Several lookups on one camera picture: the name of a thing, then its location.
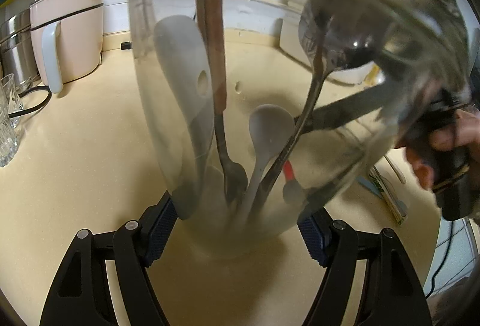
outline stainless steel pot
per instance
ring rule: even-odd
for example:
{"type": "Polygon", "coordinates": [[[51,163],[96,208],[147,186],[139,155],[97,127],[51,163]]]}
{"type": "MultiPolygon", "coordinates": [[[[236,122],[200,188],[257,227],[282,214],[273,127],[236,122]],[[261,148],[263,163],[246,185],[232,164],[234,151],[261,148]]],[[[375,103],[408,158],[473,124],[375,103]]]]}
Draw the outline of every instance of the stainless steel pot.
{"type": "Polygon", "coordinates": [[[13,73],[18,92],[27,90],[39,79],[30,38],[30,10],[15,15],[0,26],[0,60],[3,75],[13,73]]]}

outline blue gripper pad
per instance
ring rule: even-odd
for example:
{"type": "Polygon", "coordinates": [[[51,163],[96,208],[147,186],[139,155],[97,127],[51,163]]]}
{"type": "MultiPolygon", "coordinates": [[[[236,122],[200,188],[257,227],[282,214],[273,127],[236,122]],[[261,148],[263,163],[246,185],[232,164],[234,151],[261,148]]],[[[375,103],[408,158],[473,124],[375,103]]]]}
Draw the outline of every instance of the blue gripper pad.
{"type": "Polygon", "coordinates": [[[308,252],[310,253],[310,257],[315,261],[318,261],[321,266],[327,266],[328,257],[325,253],[325,247],[327,244],[325,243],[325,238],[318,228],[315,219],[309,217],[302,222],[298,222],[297,226],[303,237],[303,241],[307,246],[308,252]]]}
{"type": "Polygon", "coordinates": [[[146,267],[151,266],[153,261],[158,260],[162,256],[176,221],[177,211],[175,211],[172,200],[169,199],[158,216],[148,238],[148,249],[143,257],[146,267]]]}

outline glass cup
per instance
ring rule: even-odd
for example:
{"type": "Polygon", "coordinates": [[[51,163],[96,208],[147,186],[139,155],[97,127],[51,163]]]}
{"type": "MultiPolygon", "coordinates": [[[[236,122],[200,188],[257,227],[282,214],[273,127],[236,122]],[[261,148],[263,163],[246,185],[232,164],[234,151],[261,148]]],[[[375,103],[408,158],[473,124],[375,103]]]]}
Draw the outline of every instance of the glass cup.
{"type": "Polygon", "coordinates": [[[0,86],[0,168],[6,166],[18,150],[18,138],[8,116],[8,105],[0,86]]]}
{"type": "MultiPolygon", "coordinates": [[[[18,96],[15,87],[14,75],[11,73],[6,75],[0,80],[0,84],[3,88],[4,95],[7,98],[8,113],[11,114],[23,110],[22,100],[18,96]]],[[[10,121],[13,128],[15,128],[20,122],[20,117],[17,116],[16,118],[12,118],[10,121]]]]}

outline hand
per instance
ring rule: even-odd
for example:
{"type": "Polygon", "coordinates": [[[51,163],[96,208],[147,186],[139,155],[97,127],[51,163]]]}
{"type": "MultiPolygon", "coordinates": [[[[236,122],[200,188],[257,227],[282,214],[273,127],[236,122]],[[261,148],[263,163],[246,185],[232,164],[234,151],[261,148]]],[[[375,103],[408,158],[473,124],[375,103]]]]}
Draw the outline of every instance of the hand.
{"type": "MultiPolygon", "coordinates": [[[[472,189],[480,189],[480,111],[470,107],[468,111],[457,110],[456,137],[452,126],[435,130],[429,135],[430,145],[439,151],[449,151],[454,147],[468,146],[470,150],[470,184],[472,189]]],[[[406,146],[405,157],[423,189],[434,186],[434,170],[423,162],[414,149],[400,142],[396,147],[406,146]]]]}

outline screw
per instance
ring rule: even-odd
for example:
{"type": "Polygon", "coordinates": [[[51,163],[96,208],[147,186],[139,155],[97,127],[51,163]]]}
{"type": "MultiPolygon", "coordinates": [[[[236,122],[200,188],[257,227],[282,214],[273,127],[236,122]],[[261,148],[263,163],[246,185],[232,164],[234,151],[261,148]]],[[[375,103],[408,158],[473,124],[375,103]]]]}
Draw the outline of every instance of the screw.
{"type": "Polygon", "coordinates": [[[130,221],[125,224],[127,230],[135,230],[138,227],[137,221],[130,221]]]}
{"type": "Polygon", "coordinates": [[[337,220],[333,222],[333,227],[337,230],[344,230],[345,227],[347,227],[347,224],[344,221],[337,220]]]}
{"type": "Polygon", "coordinates": [[[393,238],[395,237],[395,232],[392,229],[384,229],[383,235],[385,235],[387,238],[393,238]]]}
{"type": "Polygon", "coordinates": [[[82,229],[77,233],[77,237],[80,238],[81,240],[83,238],[88,237],[88,230],[87,229],[82,229]]]}

